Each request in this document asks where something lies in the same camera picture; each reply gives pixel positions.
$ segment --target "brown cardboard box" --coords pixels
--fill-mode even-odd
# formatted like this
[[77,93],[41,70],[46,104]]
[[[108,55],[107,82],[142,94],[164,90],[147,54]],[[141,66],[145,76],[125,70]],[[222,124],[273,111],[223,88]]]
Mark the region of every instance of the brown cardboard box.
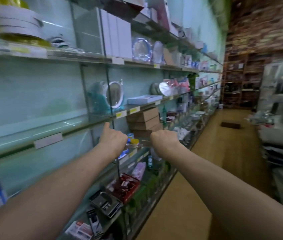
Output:
[[158,116],[158,108],[150,108],[145,111],[133,113],[126,117],[127,122],[145,122]]
[[134,133],[134,137],[145,137],[148,138],[151,136],[152,132],[159,131],[163,129],[163,124],[159,123],[148,130],[132,130],[131,132]]
[[146,131],[159,124],[160,118],[159,116],[152,118],[146,122],[129,122],[128,127],[131,130],[141,130]]

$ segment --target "pink package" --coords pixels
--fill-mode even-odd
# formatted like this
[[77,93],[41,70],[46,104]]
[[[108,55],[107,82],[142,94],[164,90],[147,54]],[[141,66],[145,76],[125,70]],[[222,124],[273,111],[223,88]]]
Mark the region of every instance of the pink package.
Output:
[[133,178],[141,180],[143,175],[144,175],[145,168],[146,168],[146,163],[145,162],[137,163],[137,165],[134,168],[134,171],[132,172],[131,176]]

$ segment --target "hand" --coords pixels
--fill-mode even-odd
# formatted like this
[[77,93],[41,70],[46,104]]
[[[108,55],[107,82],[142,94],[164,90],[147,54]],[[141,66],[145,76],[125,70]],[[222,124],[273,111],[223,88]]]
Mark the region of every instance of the hand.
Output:
[[128,137],[118,130],[109,128],[109,122],[104,125],[98,145],[109,154],[110,160],[115,160],[124,150]]
[[159,130],[150,135],[150,140],[157,155],[168,160],[177,147],[182,146],[177,133],[170,130]]

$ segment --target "aisle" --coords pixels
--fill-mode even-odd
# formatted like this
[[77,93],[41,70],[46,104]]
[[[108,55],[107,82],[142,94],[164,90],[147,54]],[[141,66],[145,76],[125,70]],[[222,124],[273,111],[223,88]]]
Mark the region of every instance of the aisle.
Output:
[[[260,156],[256,129],[244,120],[249,113],[247,110],[217,111],[192,151],[270,194],[271,181]],[[243,128],[220,127],[225,119],[240,121]],[[212,218],[197,193],[177,173],[136,239],[230,239]]]

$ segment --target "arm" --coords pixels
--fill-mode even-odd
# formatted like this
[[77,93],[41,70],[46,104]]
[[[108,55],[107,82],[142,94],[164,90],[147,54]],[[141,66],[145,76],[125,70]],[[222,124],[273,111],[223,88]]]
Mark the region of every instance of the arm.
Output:
[[55,239],[97,175],[127,143],[127,136],[105,123],[90,152],[44,177],[0,208],[0,239]]
[[210,212],[238,239],[283,240],[283,206],[179,143],[172,131],[151,134],[157,154],[171,162]]

